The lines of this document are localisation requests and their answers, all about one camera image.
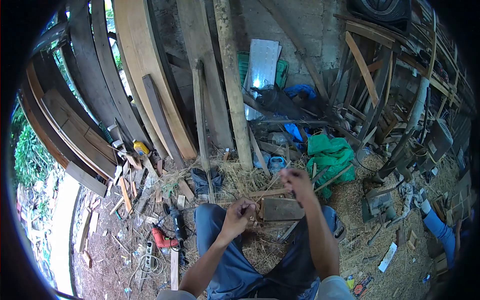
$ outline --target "black fan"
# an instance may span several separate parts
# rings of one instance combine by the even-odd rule
[[[408,36],[411,0],[348,0],[347,10],[356,17]]]

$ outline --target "sleeve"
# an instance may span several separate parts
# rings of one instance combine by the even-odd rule
[[[184,290],[161,290],[156,300],[196,300],[196,298]]]
[[[342,277],[333,275],[320,282],[318,299],[343,300],[353,299],[347,283]]]

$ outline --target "hand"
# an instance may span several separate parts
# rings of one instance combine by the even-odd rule
[[[312,189],[308,173],[300,169],[284,168],[280,170],[280,179],[287,190],[294,191],[300,204],[318,202]]]
[[[223,221],[222,230],[217,240],[223,246],[227,246],[239,234],[245,231],[248,220],[255,213],[255,202],[245,197],[241,197],[232,204]]]

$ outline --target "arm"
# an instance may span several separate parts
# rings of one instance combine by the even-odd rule
[[[179,290],[187,291],[197,298],[207,288],[223,252],[230,242],[245,230],[248,219],[254,213],[254,202],[245,197],[228,208],[220,234],[208,251],[185,273]]]
[[[295,192],[297,201],[303,206],[309,228],[310,254],[320,280],[340,274],[340,252],[338,244],[327,225],[320,203],[312,190],[307,172],[283,169],[280,176],[285,187]]]
[[[460,230],[462,228],[462,219],[458,220],[455,228],[455,260],[460,257]]]

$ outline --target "green plastic crate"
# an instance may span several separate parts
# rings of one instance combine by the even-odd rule
[[[240,83],[243,85],[245,77],[247,77],[248,62],[250,61],[250,52],[237,51],[237,58],[239,61]],[[276,63],[275,83],[281,89],[287,83],[288,62],[285,60],[278,60]]]

